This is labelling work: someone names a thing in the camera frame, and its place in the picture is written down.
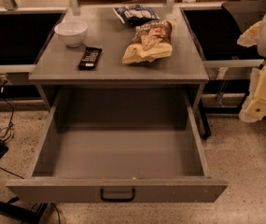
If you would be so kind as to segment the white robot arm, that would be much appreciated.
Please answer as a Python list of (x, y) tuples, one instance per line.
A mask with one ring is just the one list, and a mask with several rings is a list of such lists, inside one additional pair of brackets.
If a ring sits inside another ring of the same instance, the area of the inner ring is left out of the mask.
[[(249, 27), (237, 40), (243, 47), (257, 46), (258, 54), (266, 59), (266, 14), (261, 21)], [(239, 113), (244, 122), (256, 122), (266, 116), (266, 61), (262, 68), (253, 68), (250, 75), (249, 95)]]

